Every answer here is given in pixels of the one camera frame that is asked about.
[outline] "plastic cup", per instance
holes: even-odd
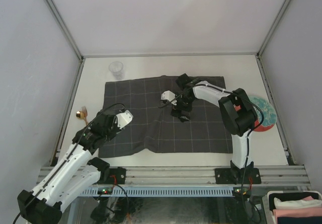
[[[119,61],[112,62],[109,66],[109,70],[112,73],[112,75],[115,77],[115,79],[117,79],[118,81],[124,78],[124,68],[121,62]]]

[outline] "robotic arm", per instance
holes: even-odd
[[[249,156],[249,143],[258,118],[246,92],[241,88],[228,92],[207,81],[192,79],[186,74],[178,77],[176,83],[182,93],[166,91],[162,94],[161,100],[172,104],[171,115],[178,117],[182,122],[189,121],[188,115],[184,112],[192,111],[192,102],[196,99],[208,101],[220,108],[223,124],[232,135],[231,178],[234,183],[239,182],[247,158],[248,172],[254,167],[254,162]]]
[[[109,164],[93,158],[95,151],[113,139],[133,119],[123,109],[118,114],[100,111],[87,127],[78,131],[67,153],[32,191],[18,196],[21,216],[32,224],[57,224],[70,203],[88,186],[110,177]],[[87,163],[79,175],[74,174]]]

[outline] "black mounting bracket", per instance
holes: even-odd
[[[118,185],[124,185],[126,180],[126,169],[125,168],[110,168],[109,178],[105,181],[99,180],[98,184],[114,184],[114,177],[116,178],[116,183]]]
[[[239,169],[236,165],[230,161],[230,168],[217,168],[215,169],[216,184],[226,185],[226,184],[241,184],[243,181],[243,175],[245,172],[244,184],[250,184],[250,179],[252,184],[261,184],[260,171],[254,168],[254,162],[251,162],[247,167],[246,171],[244,168]]]
[[[243,178],[234,178],[231,173],[231,168],[218,168],[215,169],[216,184],[218,185],[227,185],[227,184],[241,184]],[[246,173],[244,184],[250,184],[249,178],[252,178],[253,184],[261,184],[261,175],[260,171],[257,168],[253,168],[251,171]]]

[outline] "metal frame edge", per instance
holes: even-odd
[[[78,69],[77,69],[77,73],[75,75],[73,86],[72,86],[70,94],[69,94],[69,100],[67,102],[67,105],[66,105],[66,108],[65,108],[65,111],[64,111],[64,115],[63,115],[63,118],[62,118],[62,122],[61,122],[61,125],[60,125],[60,132],[59,132],[59,135],[58,135],[58,137],[56,139],[55,150],[54,150],[54,153],[53,153],[52,158],[50,160],[51,165],[53,164],[53,162],[54,162],[54,160],[56,158],[57,151],[61,148],[62,142],[64,140],[64,136],[65,136],[65,132],[66,132],[66,129],[67,129],[71,109],[72,109],[72,106],[73,106],[73,103],[74,103],[74,99],[75,99],[75,96],[76,96],[79,81],[80,81],[81,76],[82,76],[84,64],[85,64],[85,59],[79,61],[79,66],[78,66]]]
[[[69,42],[70,46],[73,48],[77,58],[79,60],[82,60],[83,59],[83,56],[73,38],[73,36],[71,35],[66,23],[64,22],[61,14],[59,13],[55,3],[53,0],[44,0],[45,3],[47,4],[50,12],[52,13],[55,21],[57,22],[58,26],[60,27],[63,35],[65,36],[66,40]]]
[[[116,58],[116,57],[159,57],[159,56],[212,56],[212,55],[256,55],[257,52],[204,52],[204,53],[151,53],[151,54],[110,54],[84,55],[84,58]]]
[[[290,4],[291,4],[292,0],[284,0],[282,7],[280,8],[279,12],[277,13],[272,26],[270,27],[259,51],[258,51],[258,56],[262,56],[267,45],[269,44],[269,42],[272,39],[272,36],[274,35],[277,27],[279,26],[280,22],[282,21],[287,9],[289,8]]]
[[[263,80],[263,83],[264,83],[264,87],[265,87],[268,99],[269,99],[270,103],[273,105],[273,107],[274,107],[274,109],[276,111],[276,114],[277,114],[276,126],[277,126],[278,132],[280,134],[283,147],[288,149],[288,151],[290,152],[290,154],[292,156],[293,162],[296,164],[296,159],[294,158],[294,151],[292,150],[292,147],[290,146],[289,138],[287,137],[287,134],[284,131],[284,129],[285,129],[284,126],[285,125],[282,123],[282,120],[280,118],[280,114],[279,114],[280,111],[278,110],[278,107],[277,107],[277,105],[275,103],[274,93],[272,92],[272,88],[270,87],[270,83],[269,83],[269,80],[267,78],[265,68],[263,66],[262,57],[256,56],[256,61],[257,61],[257,65],[258,65],[258,68],[259,68],[261,76],[262,76],[262,80]]]

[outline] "checkered cloth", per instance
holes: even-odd
[[[127,156],[145,148],[155,153],[232,153],[231,135],[224,128],[218,107],[195,100],[191,121],[183,123],[170,115],[170,105],[157,107],[164,91],[181,92],[176,79],[162,76],[106,82],[103,108],[123,103],[133,114],[133,121],[100,148],[99,157]],[[223,77],[200,79],[225,87]]]

